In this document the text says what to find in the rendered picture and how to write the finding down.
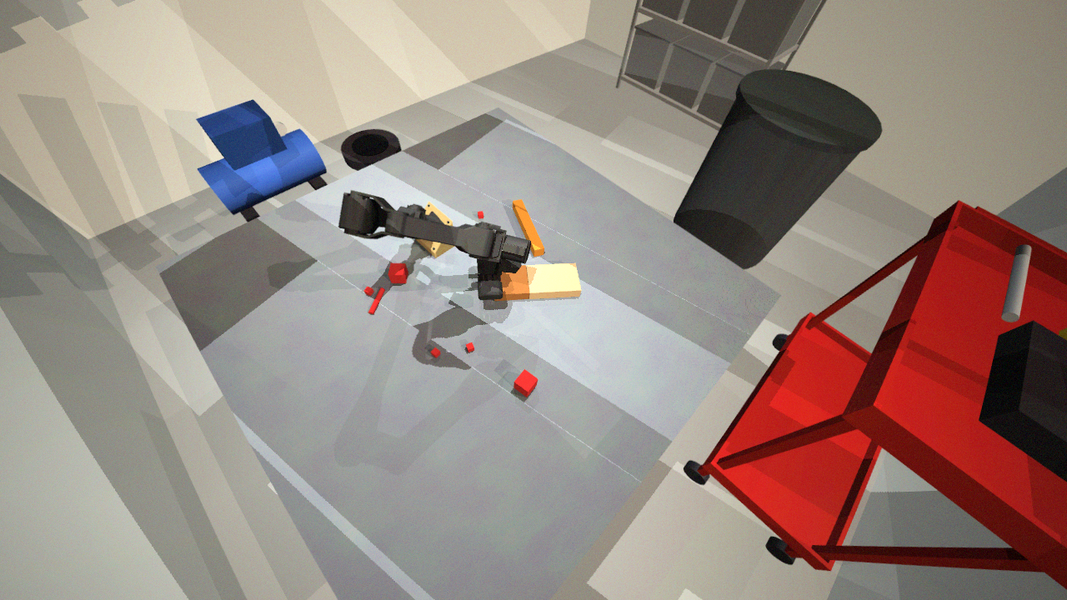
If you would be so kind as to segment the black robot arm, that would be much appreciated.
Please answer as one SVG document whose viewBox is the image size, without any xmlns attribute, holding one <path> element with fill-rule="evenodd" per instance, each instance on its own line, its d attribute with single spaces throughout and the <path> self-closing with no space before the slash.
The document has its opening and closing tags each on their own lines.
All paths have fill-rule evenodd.
<svg viewBox="0 0 1067 600">
<path fill-rule="evenodd" d="M 506 235 L 506 228 L 488 222 L 451 227 L 443 224 L 434 210 L 429 215 L 426 212 L 423 206 L 416 204 L 395 210 L 383 198 L 350 190 L 350 193 L 343 194 L 338 228 L 344 228 L 343 234 L 363 239 L 391 235 L 453 244 L 459 251 L 469 254 L 471 258 L 498 263 L 497 277 L 501 277 L 501 271 L 517 273 L 522 263 L 528 260 L 530 240 Z M 380 227 L 385 232 L 375 234 Z"/>
</svg>

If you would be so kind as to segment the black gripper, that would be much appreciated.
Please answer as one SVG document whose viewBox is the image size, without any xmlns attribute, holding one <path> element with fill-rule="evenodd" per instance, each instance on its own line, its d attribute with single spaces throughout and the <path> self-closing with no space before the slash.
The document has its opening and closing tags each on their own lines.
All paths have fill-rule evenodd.
<svg viewBox="0 0 1067 600">
<path fill-rule="evenodd" d="M 498 262 L 477 259 L 478 266 L 478 299 L 501 299 L 501 277 L 497 277 Z"/>
</svg>

